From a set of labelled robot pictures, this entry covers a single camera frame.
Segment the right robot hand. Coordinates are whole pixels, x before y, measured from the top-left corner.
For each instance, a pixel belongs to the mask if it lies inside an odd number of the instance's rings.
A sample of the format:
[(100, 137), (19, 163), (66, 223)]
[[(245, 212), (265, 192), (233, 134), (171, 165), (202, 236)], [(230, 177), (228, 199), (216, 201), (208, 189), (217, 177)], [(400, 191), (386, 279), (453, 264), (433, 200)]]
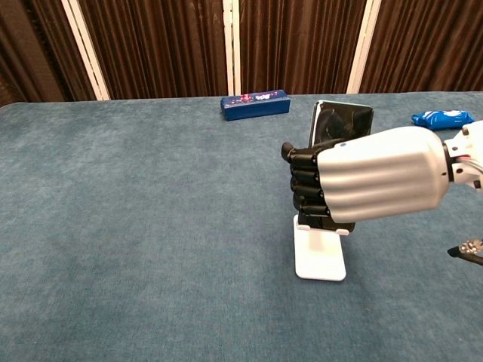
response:
[(452, 180), (448, 151), (422, 127), (398, 127), (305, 149), (281, 147), (302, 225), (335, 229), (437, 207)]

